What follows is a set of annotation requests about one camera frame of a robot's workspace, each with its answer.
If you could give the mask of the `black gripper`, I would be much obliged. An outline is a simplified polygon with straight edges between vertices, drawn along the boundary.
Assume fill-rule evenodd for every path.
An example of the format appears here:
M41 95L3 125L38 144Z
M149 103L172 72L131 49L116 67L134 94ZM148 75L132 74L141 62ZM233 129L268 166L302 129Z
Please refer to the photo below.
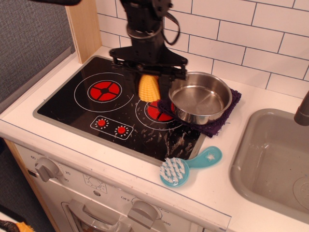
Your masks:
M160 96L162 100L167 100L174 79L186 78L188 60L165 46L162 33L132 37L131 42L132 46L110 50L113 67L123 70L127 88L137 96L142 74L159 76Z

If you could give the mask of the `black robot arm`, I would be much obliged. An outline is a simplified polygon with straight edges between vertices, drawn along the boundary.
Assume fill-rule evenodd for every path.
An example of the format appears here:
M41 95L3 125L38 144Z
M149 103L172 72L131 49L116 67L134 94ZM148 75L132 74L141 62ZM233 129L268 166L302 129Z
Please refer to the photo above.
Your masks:
M125 82L134 94L144 102L155 102L168 98L168 92L175 79L186 78L188 60L172 51L166 45L174 45L164 34L164 20L167 18L179 25L169 13L169 0L123 0L126 16L126 31L131 46L110 50L113 67L120 69Z

